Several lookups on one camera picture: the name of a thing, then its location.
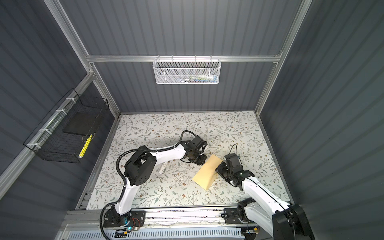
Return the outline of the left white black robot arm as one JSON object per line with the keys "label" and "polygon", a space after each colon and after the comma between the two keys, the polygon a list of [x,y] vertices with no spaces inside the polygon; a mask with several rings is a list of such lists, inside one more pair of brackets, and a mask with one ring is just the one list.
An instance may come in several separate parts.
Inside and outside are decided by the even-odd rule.
{"label": "left white black robot arm", "polygon": [[166,148],[149,149],[141,146],[122,153],[115,164],[117,173],[123,180],[123,188],[119,199],[111,207],[114,221],[119,223],[130,217],[139,186],[150,178],[156,166],[185,158],[189,160],[188,163],[201,166],[207,159],[204,154],[207,145],[200,136],[195,136],[188,141],[180,138],[175,145]]}

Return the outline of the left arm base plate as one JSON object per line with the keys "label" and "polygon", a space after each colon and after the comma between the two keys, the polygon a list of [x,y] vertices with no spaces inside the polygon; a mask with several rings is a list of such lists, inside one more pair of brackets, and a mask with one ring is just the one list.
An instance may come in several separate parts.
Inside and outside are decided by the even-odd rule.
{"label": "left arm base plate", "polygon": [[146,211],[130,211],[119,215],[114,210],[108,210],[103,216],[105,228],[138,228],[144,225]]}

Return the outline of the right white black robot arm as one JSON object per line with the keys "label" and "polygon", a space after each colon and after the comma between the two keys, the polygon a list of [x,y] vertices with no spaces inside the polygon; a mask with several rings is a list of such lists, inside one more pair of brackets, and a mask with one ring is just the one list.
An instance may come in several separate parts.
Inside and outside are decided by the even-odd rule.
{"label": "right white black robot arm", "polygon": [[228,154],[216,172],[231,186],[250,197],[226,208],[221,214],[226,224],[254,222],[274,240],[315,239],[308,218],[300,205],[291,205],[274,195],[249,171],[244,170],[237,154]]}

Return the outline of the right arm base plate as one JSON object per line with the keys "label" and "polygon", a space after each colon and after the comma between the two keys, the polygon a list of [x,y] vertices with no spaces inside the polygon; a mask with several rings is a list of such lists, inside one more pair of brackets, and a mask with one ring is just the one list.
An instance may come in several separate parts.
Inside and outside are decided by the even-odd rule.
{"label": "right arm base plate", "polygon": [[267,219],[267,215],[258,209],[251,207],[224,208],[221,217],[227,225],[231,224],[252,224],[259,225]]}

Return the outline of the white glue stick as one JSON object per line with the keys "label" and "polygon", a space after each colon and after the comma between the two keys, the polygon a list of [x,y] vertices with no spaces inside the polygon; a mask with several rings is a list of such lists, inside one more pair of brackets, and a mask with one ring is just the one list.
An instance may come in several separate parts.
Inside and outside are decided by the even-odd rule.
{"label": "white glue stick", "polygon": [[159,174],[162,175],[167,169],[167,163],[163,163],[159,168]]}

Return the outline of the tan kraft envelope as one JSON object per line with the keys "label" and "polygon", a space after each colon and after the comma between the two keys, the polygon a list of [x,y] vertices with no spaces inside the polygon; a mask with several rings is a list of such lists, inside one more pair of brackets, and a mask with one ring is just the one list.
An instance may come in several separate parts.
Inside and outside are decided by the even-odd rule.
{"label": "tan kraft envelope", "polygon": [[208,160],[203,164],[199,171],[193,177],[193,182],[198,184],[202,189],[207,191],[213,184],[218,174],[217,167],[223,160],[216,155],[211,155]]}

